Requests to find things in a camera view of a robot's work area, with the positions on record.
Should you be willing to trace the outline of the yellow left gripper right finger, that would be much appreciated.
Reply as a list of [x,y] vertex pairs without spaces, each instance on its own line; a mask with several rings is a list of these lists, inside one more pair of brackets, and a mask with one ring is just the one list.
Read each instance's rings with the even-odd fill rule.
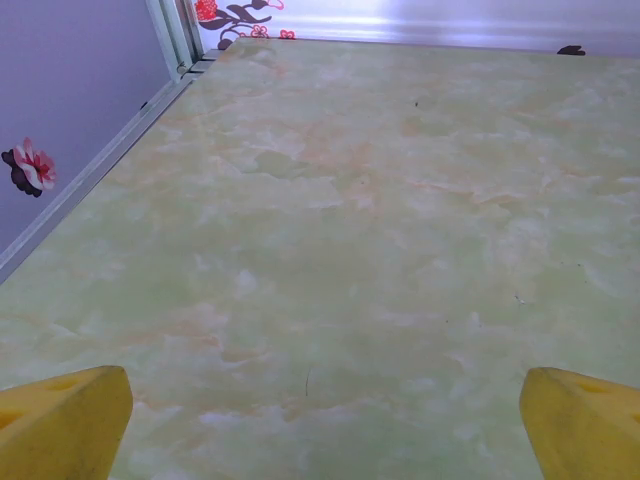
[[533,368],[525,377],[519,410],[544,478],[639,478],[638,389]]

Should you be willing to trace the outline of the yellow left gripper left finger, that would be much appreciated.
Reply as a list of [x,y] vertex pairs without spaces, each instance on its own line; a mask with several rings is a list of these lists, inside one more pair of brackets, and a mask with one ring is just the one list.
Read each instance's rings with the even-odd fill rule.
[[106,479],[133,409],[127,373],[100,366],[1,392],[1,477]]

